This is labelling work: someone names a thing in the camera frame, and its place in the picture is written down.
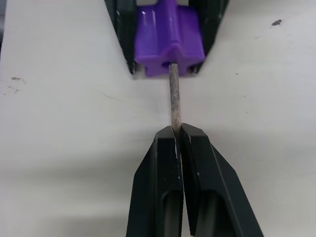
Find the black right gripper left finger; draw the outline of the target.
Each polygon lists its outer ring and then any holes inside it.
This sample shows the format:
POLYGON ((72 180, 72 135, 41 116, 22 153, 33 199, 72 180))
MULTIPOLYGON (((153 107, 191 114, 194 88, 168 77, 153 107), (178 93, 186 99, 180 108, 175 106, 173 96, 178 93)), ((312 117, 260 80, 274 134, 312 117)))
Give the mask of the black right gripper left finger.
POLYGON ((183 181, 170 126, 156 133, 133 178, 126 236, 179 237, 183 181))

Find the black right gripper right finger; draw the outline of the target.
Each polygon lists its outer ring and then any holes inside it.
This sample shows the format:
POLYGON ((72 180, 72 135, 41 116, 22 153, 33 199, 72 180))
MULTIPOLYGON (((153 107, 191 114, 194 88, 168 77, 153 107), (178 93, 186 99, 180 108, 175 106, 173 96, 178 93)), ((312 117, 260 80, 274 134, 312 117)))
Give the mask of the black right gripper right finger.
POLYGON ((192 236, 263 236, 237 173, 203 130, 182 125, 181 157, 192 236))

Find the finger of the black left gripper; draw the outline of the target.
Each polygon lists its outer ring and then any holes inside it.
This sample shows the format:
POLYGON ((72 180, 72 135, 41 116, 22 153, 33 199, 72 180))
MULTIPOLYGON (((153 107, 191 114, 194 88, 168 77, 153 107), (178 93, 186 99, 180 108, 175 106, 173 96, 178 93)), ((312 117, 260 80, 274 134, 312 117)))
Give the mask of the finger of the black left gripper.
POLYGON ((134 60, 134 41, 137 24, 137 5, 135 0, 105 0, 116 36, 123 52, 129 72, 136 71, 134 60))
POLYGON ((194 53, 194 64, 189 67, 190 73, 198 73, 202 68, 215 43, 228 4, 227 0, 189 1, 189 7, 193 11, 193 23, 190 24, 193 35, 189 36, 189 46, 194 53))

